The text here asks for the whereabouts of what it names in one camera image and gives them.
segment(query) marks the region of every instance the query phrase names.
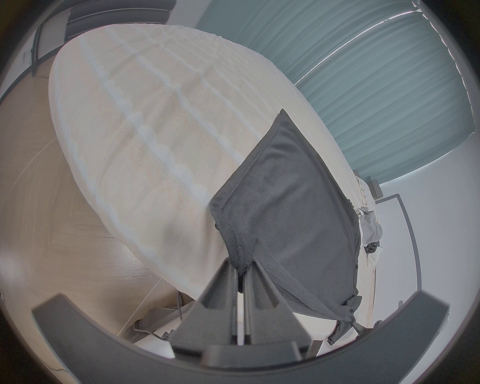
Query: green curtain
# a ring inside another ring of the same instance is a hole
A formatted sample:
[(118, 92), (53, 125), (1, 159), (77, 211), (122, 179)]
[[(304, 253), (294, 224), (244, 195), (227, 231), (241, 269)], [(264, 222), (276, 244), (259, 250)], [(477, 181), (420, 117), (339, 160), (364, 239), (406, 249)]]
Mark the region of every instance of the green curtain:
[(261, 53), (293, 83), (324, 60), (297, 87), (352, 169), (382, 183), (475, 130), (455, 62), (416, 9), (405, 0), (213, 0), (197, 28)]

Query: white cloth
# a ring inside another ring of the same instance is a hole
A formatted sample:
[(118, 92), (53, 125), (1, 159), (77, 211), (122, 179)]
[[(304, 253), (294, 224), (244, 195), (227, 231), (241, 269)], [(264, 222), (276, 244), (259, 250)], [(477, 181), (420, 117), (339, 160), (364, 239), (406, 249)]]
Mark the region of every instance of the white cloth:
[[(227, 257), (208, 203), (281, 108), (345, 196), (363, 205), (353, 171), (300, 91), (272, 62), (221, 37), (157, 24), (95, 29), (60, 50), (48, 90), (89, 204), (136, 257), (194, 299)], [(359, 259), (368, 307), (373, 274), (364, 252)], [(361, 324), (367, 312), (356, 315)]]

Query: floor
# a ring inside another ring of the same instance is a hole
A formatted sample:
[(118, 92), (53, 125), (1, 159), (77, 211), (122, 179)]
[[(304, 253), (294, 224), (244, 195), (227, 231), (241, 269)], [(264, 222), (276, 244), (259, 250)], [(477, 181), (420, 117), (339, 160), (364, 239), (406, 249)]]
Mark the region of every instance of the floor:
[(75, 383), (38, 331), (32, 308), (62, 292), (121, 335), (151, 307), (175, 304), (176, 290), (106, 230), (75, 184), (50, 118), (52, 63), (0, 104), (0, 291), (33, 352), (63, 383)]

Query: teal curtain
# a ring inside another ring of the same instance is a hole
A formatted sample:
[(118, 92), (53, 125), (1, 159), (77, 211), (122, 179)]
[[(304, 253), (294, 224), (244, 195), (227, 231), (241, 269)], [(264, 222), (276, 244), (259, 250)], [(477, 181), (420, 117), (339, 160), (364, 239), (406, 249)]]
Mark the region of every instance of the teal curtain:
[(352, 169), (382, 183), (475, 130), (447, 47), (421, 12), (403, 14), (416, 9), (405, 0), (213, 0), (197, 28), (261, 53), (293, 83), (302, 79), (298, 89)]

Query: bed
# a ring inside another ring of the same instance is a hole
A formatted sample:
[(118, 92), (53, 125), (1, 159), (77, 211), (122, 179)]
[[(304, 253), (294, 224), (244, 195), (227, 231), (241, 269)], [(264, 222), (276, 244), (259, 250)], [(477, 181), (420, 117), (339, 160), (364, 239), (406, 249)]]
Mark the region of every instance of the bed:
[[(157, 24), (95, 29), (60, 50), (48, 92), (59, 143), (89, 204), (137, 258), (194, 299), (228, 256), (208, 204), (281, 109), (354, 207), (374, 209), (368, 187), (290, 80), (219, 36)], [(357, 322), (372, 326), (374, 267), (363, 248), (357, 289)], [(335, 327), (297, 318), (317, 340)]]

